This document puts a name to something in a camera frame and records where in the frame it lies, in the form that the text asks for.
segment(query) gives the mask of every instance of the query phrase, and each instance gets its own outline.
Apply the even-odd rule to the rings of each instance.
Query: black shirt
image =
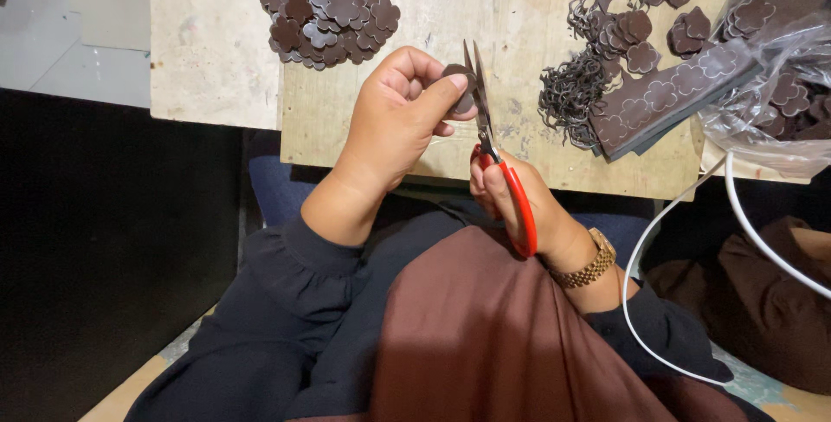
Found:
[[[244,266],[213,315],[126,420],[280,420],[367,411],[387,290],[422,252],[470,225],[470,216],[457,211],[407,203],[403,221],[385,221],[382,208],[363,247],[328,242],[300,217],[250,236]],[[697,374],[732,379],[712,358],[701,324],[679,306],[644,287],[628,307],[653,351]],[[675,374],[635,342],[620,307],[586,320],[641,378]],[[770,420],[730,397],[750,420]]]

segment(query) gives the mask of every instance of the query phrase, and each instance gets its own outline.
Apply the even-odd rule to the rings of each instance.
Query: scissors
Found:
[[[470,62],[467,41],[462,41],[462,45],[464,45],[464,66],[472,70],[473,65]],[[528,196],[525,194],[525,189],[519,181],[517,172],[514,171],[514,168],[509,168],[508,163],[496,151],[496,140],[493,137],[493,129],[490,126],[490,108],[488,107],[488,94],[485,91],[484,85],[482,58],[479,55],[479,47],[476,45],[476,41],[473,42],[473,55],[476,58],[476,88],[473,90],[473,102],[478,109],[476,113],[476,127],[480,142],[473,148],[470,160],[473,161],[473,158],[478,156],[482,170],[491,164],[496,164],[502,169],[505,182],[508,183],[508,188],[511,191],[511,197],[519,207],[520,224],[525,228],[525,243],[518,242],[513,237],[511,237],[511,243],[514,244],[514,248],[520,255],[525,258],[531,258],[537,252],[537,227],[534,223],[534,214],[531,212],[531,203],[528,202]]]

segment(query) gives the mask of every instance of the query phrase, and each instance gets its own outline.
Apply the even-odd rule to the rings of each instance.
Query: red scissors handle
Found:
[[[479,164],[482,170],[493,164],[490,156],[480,151],[480,145],[478,144],[473,149],[474,154],[477,152],[479,153]],[[520,255],[531,258],[537,253],[537,225],[534,222],[534,214],[531,212],[531,203],[528,202],[528,195],[525,194],[525,189],[514,168],[509,168],[508,163],[504,160],[497,165],[502,169],[511,196],[519,207],[519,222],[525,228],[525,243],[518,242],[514,237],[511,237],[511,243],[514,244],[514,248]]]

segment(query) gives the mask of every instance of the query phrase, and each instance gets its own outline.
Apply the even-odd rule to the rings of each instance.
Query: white cable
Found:
[[[739,224],[744,228],[744,231],[747,232],[747,235],[753,240],[756,244],[756,247],[759,247],[760,250],[770,258],[776,265],[791,276],[795,277],[799,282],[805,284],[805,286],[810,287],[814,291],[816,291],[819,295],[824,296],[827,299],[831,299],[831,290],[826,289],[815,280],[805,276],[796,268],[790,266],[788,262],[782,259],[779,255],[776,254],[775,251],[771,250],[768,247],[768,244],[764,243],[762,237],[759,236],[758,233],[753,228],[753,225],[750,225],[750,221],[747,220],[747,216],[744,215],[744,211],[741,209],[741,204],[739,204],[739,197],[735,193],[735,185],[733,184],[733,151],[727,152],[727,163],[725,165],[725,184],[727,186],[727,197],[730,198],[730,204],[733,206],[733,211],[735,212],[735,216],[739,219]]]
[[[643,232],[643,234],[641,235],[641,238],[638,240],[638,243],[635,245],[635,250],[632,251],[631,257],[629,258],[629,264],[626,266],[626,272],[623,274],[623,292],[622,292],[622,299],[621,299],[621,301],[623,302],[623,316],[626,318],[626,324],[629,325],[629,331],[631,332],[631,335],[635,336],[635,340],[638,341],[638,343],[641,345],[641,347],[643,348],[644,351],[650,353],[652,355],[652,357],[655,357],[656,359],[659,360],[660,363],[663,363],[664,365],[670,367],[671,369],[678,370],[680,373],[685,374],[687,376],[690,376],[692,378],[695,378],[695,379],[698,379],[698,380],[701,380],[701,381],[705,381],[707,383],[712,383],[713,385],[720,385],[720,386],[724,386],[727,383],[726,382],[722,383],[720,381],[711,380],[711,379],[709,379],[705,376],[701,376],[700,374],[694,374],[690,371],[684,370],[684,369],[680,368],[679,366],[671,363],[670,361],[664,359],[660,355],[656,354],[654,351],[652,351],[652,349],[650,349],[646,345],[646,343],[641,341],[641,337],[638,336],[638,332],[635,332],[635,328],[634,328],[634,326],[631,325],[631,320],[629,320],[629,309],[627,308],[628,300],[626,299],[626,297],[627,297],[627,289],[628,289],[628,285],[629,285],[629,276],[630,276],[630,273],[631,273],[631,267],[635,264],[635,259],[638,257],[638,253],[641,250],[641,246],[643,246],[643,241],[647,238],[647,235],[649,235],[649,233],[652,231],[652,227],[654,227],[656,224],[658,224],[660,219],[664,215],[669,213],[670,209],[675,207],[675,205],[679,204],[680,201],[682,199],[684,199],[684,197],[686,197],[686,195],[688,193],[690,193],[693,190],[695,190],[696,188],[698,188],[699,185],[701,185],[702,183],[704,183],[705,180],[710,178],[710,176],[712,176],[713,173],[715,173],[715,171],[725,163],[726,159],[727,159],[727,157],[722,158],[721,161],[719,161],[717,164],[715,164],[713,166],[713,168],[710,169],[709,172],[704,174],[704,176],[702,178],[698,179],[698,182],[693,183],[689,188],[687,188],[687,190],[684,190],[684,192],[682,194],[678,195],[678,198],[672,200],[672,203],[670,203],[669,206],[665,207],[664,210],[661,211],[660,214],[657,215],[655,217],[655,219],[653,219],[652,222],[649,223],[649,225],[647,226],[647,230]]]
[[[819,295],[826,297],[827,299],[831,299],[831,290],[823,287],[822,285],[818,284],[816,281],[812,280],[811,278],[805,276],[801,272],[799,272],[796,268],[790,266],[788,262],[783,260],[779,255],[776,254],[775,251],[771,250],[768,247],[768,244],[764,243],[762,238],[759,236],[758,233],[753,228],[753,225],[750,225],[750,221],[747,220],[747,216],[744,215],[744,211],[741,209],[741,204],[739,204],[739,197],[735,193],[735,184],[733,183],[733,151],[728,151],[727,155],[724,156],[721,161],[719,161],[709,172],[704,174],[702,178],[698,180],[698,182],[693,183],[687,190],[684,190],[684,193],[680,194],[678,198],[672,200],[669,206],[665,207],[663,211],[652,220],[652,222],[647,226],[647,230],[641,235],[641,238],[638,240],[638,243],[635,245],[635,250],[631,254],[631,258],[629,258],[629,264],[626,266],[626,271],[623,275],[623,291],[622,291],[622,302],[623,302],[623,316],[626,318],[626,323],[629,325],[629,331],[631,335],[635,336],[635,340],[641,345],[644,351],[650,353],[652,357],[658,359],[660,363],[670,367],[671,369],[677,370],[682,374],[690,376],[692,378],[705,381],[707,383],[712,383],[713,385],[720,385],[724,386],[726,383],[722,383],[720,381],[711,380],[705,376],[701,376],[700,374],[694,374],[687,370],[680,368],[679,366],[672,364],[670,361],[667,361],[660,355],[656,354],[652,349],[650,349],[638,336],[638,332],[635,332],[634,326],[631,324],[631,320],[629,320],[629,309],[627,307],[626,296],[627,296],[627,289],[629,285],[629,276],[631,274],[631,268],[635,264],[635,259],[638,257],[638,253],[643,246],[643,241],[646,240],[649,233],[652,231],[652,227],[659,223],[660,219],[670,212],[670,209],[675,207],[675,205],[680,203],[680,200],[683,199],[688,193],[698,188],[701,183],[703,183],[706,179],[710,178],[710,176],[715,173],[718,168],[722,165],[725,166],[725,184],[727,187],[727,197],[730,198],[730,204],[733,206],[733,212],[735,213],[736,218],[739,219],[739,224],[741,224],[744,231],[747,232],[747,235],[753,240],[756,244],[756,247],[759,247],[763,253],[770,258],[777,266],[785,270],[788,274],[792,277],[795,277],[799,282],[805,284],[805,286],[810,287],[812,290],[816,291]]]

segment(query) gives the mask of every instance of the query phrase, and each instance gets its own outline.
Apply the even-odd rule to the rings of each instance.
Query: clear plastic bag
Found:
[[[712,40],[726,27],[727,16],[750,1],[727,0]],[[827,0],[767,1],[779,10],[747,39],[762,73],[702,109],[699,117],[706,136],[722,149],[785,177],[812,177],[831,164],[831,139],[783,142],[757,125],[772,122],[778,114],[770,99],[783,70],[807,83],[831,87],[831,8]]]

